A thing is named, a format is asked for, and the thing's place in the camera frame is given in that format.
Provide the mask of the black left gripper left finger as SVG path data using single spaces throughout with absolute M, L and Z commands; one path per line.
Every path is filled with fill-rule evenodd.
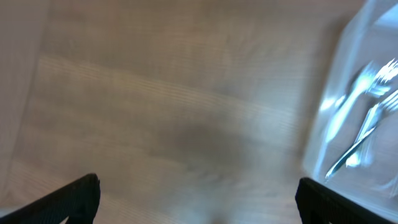
M 100 198 L 98 176 L 87 174 L 1 217 L 1 224 L 93 223 Z

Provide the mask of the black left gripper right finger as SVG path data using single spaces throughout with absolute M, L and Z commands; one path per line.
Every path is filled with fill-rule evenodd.
M 393 224 L 308 177 L 299 180 L 295 201 L 303 224 Z

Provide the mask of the steel fork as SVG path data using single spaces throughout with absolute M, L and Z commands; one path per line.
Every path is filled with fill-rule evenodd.
M 346 161 L 355 154 L 361 145 L 375 132 L 380 122 L 387 116 L 397 111 L 397 90 L 392 92 L 382 101 L 372 106 L 362 123 L 354 143 L 335 161 L 325 174 L 325 179 L 331 179 L 338 170 L 346 164 Z
M 365 77 L 363 83 L 355 90 L 358 90 L 359 94 L 373 96 L 377 102 L 368 110 L 353 146 L 342 156 L 342 161 L 350 167 L 366 162 L 368 156 L 366 151 L 370 148 L 368 138 L 376 130 L 383 117 L 397 111 L 397 91 L 391 92 L 391 83 L 397 76 L 397 61 L 392 59 L 381 68 L 370 63 L 364 71 L 369 72 L 369 76 Z

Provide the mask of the pale blue plastic fork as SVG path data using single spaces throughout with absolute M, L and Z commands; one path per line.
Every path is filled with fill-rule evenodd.
M 358 72 L 358 75 L 344 95 L 344 100 L 339 104 L 328 124 L 325 131 L 326 142 L 330 142 L 338 134 L 358 97 L 371 87 L 377 68 L 378 66 L 374 62 L 369 62 Z

